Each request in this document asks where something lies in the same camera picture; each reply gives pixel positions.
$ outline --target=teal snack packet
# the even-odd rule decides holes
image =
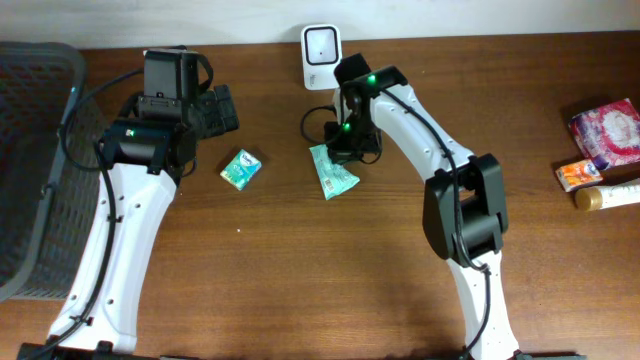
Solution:
[[[238,155],[222,170],[220,176],[236,189],[242,190],[261,167],[262,163],[258,159],[248,152],[240,150]]]
[[[316,171],[326,200],[342,194],[360,182],[359,177],[348,172],[342,165],[331,162],[326,145],[314,146],[309,150],[311,150],[313,162],[316,164]]]

